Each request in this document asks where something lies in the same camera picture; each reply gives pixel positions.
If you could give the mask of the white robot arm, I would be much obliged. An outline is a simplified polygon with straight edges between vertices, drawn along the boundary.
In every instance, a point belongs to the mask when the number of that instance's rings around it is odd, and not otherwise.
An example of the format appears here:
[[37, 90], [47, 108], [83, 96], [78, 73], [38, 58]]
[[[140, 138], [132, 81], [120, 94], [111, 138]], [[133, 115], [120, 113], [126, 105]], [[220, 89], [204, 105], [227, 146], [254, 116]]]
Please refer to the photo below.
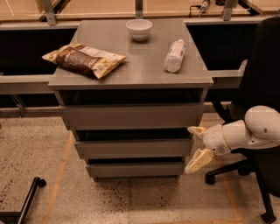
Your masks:
[[218, 124], [208, 129], [191, 126], [187, 130], [198, 137], [204, 148], [198, 148], [185, 167], [191, 174], [210, 163], [214, 156], [244, 148], [260, 150], [280, 145], [280, 113], [267, 106], [250, 108], [243, 120]]

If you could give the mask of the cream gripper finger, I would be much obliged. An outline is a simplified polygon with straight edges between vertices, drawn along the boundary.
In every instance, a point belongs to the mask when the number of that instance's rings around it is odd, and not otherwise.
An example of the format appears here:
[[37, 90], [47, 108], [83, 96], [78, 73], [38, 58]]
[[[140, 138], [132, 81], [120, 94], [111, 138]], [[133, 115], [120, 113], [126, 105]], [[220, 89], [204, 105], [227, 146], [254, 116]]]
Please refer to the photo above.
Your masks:
[[197, 149], [192, 159], [189, 161], [189, 163], [185, 167], [185, 173], [191, 174], [195, 173], [197, 170], [199, 170], [201, 167], [209, 164], [213, 160], [214, 154], [209, 149]]
[[199, 139], [202, 139], [203, 138], [203, 135], [204, 135], [204, 132], [207, 130], [206, 128], [204, 127], [197, 127], [197, 126], [190, 126], [187, 128], [187, 130], [195, 135], [196, 137], [198, 137]]

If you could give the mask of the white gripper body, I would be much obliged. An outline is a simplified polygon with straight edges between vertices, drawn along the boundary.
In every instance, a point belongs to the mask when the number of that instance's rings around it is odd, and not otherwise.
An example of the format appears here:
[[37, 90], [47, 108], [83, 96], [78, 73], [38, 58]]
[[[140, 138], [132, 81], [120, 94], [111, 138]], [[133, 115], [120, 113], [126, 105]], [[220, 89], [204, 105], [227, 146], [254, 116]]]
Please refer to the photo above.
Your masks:
[[215, 156], [221, 156], [230, 152], [220, 124], [206, 129], [203, 133], [202, 142]]

